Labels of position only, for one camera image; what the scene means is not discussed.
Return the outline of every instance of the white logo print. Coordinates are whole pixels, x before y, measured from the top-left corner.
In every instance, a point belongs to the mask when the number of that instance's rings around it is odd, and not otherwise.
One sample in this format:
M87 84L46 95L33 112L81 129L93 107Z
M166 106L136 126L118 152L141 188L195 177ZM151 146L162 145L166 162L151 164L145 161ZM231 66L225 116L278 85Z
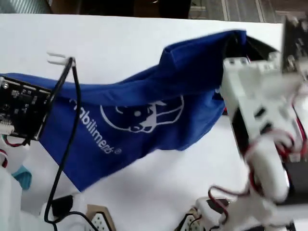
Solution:
M143 106L101 106L101 114L105 122L117 130L150 133L159 125L175 123L183 108L184 99L180 96Z

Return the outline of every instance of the red wire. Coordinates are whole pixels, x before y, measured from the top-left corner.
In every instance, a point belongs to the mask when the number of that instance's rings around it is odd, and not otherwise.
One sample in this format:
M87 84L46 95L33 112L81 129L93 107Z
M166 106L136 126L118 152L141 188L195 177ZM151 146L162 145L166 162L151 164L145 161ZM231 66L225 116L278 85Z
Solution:
M250 194L250 191L248 190L247 192L232 192L232 191L229 191L229 190L227 190L227 189L224 189L224 188L221 188L221 187L219 187L219 186L215 186L215 185L213 185L213 186L211 186L210 188L209 188L209 190L208 190L208 197L210 198L210 200L216 205L216 206L218 206L218 207L220 207L220 208L222 208L222 210L223 210L223 213L225 214L225 219L222 221L222 223L221 224L225 224L226 222L227 222L227 220L228 220L228 218L229 218L229 213L228 213L228 211L227 211L227 208L226 208L226 206L222 203L222 202L220 202L219 200L217 200L213 195L212 195L212 193L211 193L211 190L212 189L216 189L216 190L218 190L218 191L221 191L221 192L223 192L223 193L226 193L226 194L229 194L229 195L232 195L232 196L238 196L238 197L242 197L242 196L248 196L249 194Z
M306 145L307 136L306 136L306 133L304 131L303 125L300 122L298 117L296 119L296 122L297 122L297 125L299 127L299 131L300 131L300 134L302 136L302 139L303 139L302 149L300 150L300 155L301 155L301 157L303 157L305 155L306 151L307 151L307 145Z
M286 136L287 136L287 137L290 139L290 141L291 141L291 147L290 147L290 148L286 148L287 151L291 150L291 149L294 147L295 141L294 141L293 136L292 136L289 132L284 131L284 130L280 130L280 129L277 129L277 128L275 128L275 129L268 129L265 133L260 134L251 144L248 145L246 151L243 153L243 157L245 157L245 155L248 153L248 151L250 151L253 147L255 147L255 146L260 142L260 138L261 138L263 135L265 135L265 134L267 134L267 133L269 133L269 132L278 133L278 134L282 134L282 133L286 134ZM287 156L287 155L288 155L288 152L287 152L286 150L285 150L285 151L282 151L282 150L277 146L277 144L275 144L275 146L276 146L276 149L277 149L277 151L278 151L279 154L281 154L282 156Z
M6 135L3 136L4 142L11 147L19 147L22 146L22 143L10 143Z
M0 149L0 152L2 152L5 156L8 156L3 149ZM4 162L2 163L2 167L6 168L7 165L8 165L8 159L5 157Z

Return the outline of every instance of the connector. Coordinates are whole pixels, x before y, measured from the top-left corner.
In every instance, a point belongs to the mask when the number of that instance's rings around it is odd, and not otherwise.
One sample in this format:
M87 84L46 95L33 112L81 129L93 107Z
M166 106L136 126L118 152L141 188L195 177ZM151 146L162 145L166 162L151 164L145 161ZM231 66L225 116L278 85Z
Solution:
M0 134L11 135L14 132L14 126L10 124L0 123Z

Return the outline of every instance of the black circuit board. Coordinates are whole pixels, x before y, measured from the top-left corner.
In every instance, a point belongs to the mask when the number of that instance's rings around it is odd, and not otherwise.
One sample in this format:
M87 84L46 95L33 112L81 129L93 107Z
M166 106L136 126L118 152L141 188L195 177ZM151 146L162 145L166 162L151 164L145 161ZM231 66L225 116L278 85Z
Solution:
M13 125L11 136L38 140L48 112L51 90L0 76L0 126Z
M308 58L308 17L288 16L283 27L282 72L296 72L295 62Z

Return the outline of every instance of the white table surface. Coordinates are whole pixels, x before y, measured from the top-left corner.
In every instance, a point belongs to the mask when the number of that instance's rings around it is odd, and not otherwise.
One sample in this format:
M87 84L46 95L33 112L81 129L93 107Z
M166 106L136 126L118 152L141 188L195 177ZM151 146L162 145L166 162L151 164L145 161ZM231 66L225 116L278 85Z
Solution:
M0 14L0 73L58 79L62 67L46 62L46 51L53 51L76 57L80 82L114 83L157 64L171 43L229 29L245 29L280 49L280 24ZM57 164L33 142L24 165L33 182L23 194L22 209L35 214L48 198ZM171 231L211 184L241 190L246 174L225 117L186 151L155 151L101 179L83 195L89 204L109 208L118 231ZM56 195L74 192L77 189L63 174ZM305 223L296 226L304 230Z

